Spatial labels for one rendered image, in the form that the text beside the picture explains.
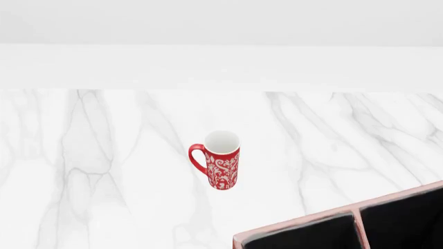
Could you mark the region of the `pink caddy with black compartments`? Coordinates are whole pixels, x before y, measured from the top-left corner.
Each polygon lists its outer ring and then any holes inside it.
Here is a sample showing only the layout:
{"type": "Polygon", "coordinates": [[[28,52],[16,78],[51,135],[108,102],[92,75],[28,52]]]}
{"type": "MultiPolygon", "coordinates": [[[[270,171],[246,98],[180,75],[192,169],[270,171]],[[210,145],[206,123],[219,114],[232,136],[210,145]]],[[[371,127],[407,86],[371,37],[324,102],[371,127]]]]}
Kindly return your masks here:
{"type": "Polygon", "coordinates": [[[443,181],[241,232],[233,249],[443,249],[443,181]]]}

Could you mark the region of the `red white patterned mug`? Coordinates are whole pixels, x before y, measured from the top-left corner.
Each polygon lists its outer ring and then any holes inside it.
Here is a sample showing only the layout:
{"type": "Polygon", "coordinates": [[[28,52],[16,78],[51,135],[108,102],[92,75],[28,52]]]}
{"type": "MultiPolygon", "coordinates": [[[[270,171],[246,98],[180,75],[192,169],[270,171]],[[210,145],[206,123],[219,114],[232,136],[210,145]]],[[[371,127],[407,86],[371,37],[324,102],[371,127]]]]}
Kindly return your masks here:
{"type": "Polygon", "coordinates": [[[202,145],[191,145],[188,149],[190,162],[208,178],[212,188],[229,190],[237,182],[240,156],[239,137],[230,131],[216,130],[205,137],[202,145]],[[201,151],[205,164],[200,165],[193,157],[193,151],[201,151]]]}

